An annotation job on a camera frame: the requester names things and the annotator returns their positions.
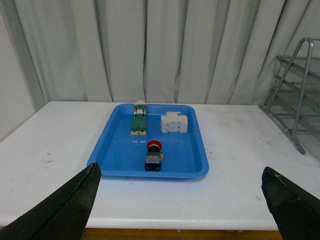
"white table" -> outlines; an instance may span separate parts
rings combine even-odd
[[[0,226],[86,167],[116,105],[53,101],[0,143]],[[301,155],[257,106],[190,106],[208,174],[192,180],[103,177],[88,228],[277,230],[261,190],[266,166],[320,198],[320,147],[311,136],[304,137],[309,146]]]

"curtain fold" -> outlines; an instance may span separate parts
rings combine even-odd
[[[318,0],[14,3],[46,102],[261,104],[276,56],[320,37]]]
[[[177,101],[187,7],[187,0],[147,3],[144,81],[149,103]]]
[[[111,102],[95,2],[71,0],[85,93],[89,102]]]
[[[221,35],[216,19],[226,14],[218,0],[190,1],[187,9],[178,103],[204,104],[211,82],[211,66],[216,59],[214,41]]]
[[[87,101],[71,2],[14,2],[46,102]]]
[[[0,12],[6,22],[10,40],[14,46],[16,58],[35,111],[40,110],[45,104],[45,96],[28,48],[28,44],[21,26],[14,0],[0,0]]]
[[[144,100],[147,2],[97,0],[100,41],[114,102]]]

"white circuit breaker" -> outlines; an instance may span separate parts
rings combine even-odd
[[[179,111],[168,111],[161,116],[161,131],[186,133],[188,130],[188,118]]]

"metal rack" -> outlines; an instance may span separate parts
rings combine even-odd
[[[297,140],[298,133],[313,135],[320,141],[320,58],[312,57],[314,43],[320,38],[304,37],[288,58],[277,56],[280,68],[285,68],[271,95],[264,105],[259,105],[270,118],[277,120],[285,135],[293,142],[301,154],[306,151]],[[306,57],[297,57],[303,43],[308,43]],[[300,81],[286,79],[291,72]]]

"blue tray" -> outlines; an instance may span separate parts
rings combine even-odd
[[[103,176],[194,179],[207,174],[208,159],[195,110],[186,105],[147,104],[147,134],[131,135],[134,104],[116,106],[96,143],[87,165],[99,163]],[[187,133],[161,132],[161,115],[187,115]],[[147,142],[162,143],[160,171],[145,171]]]

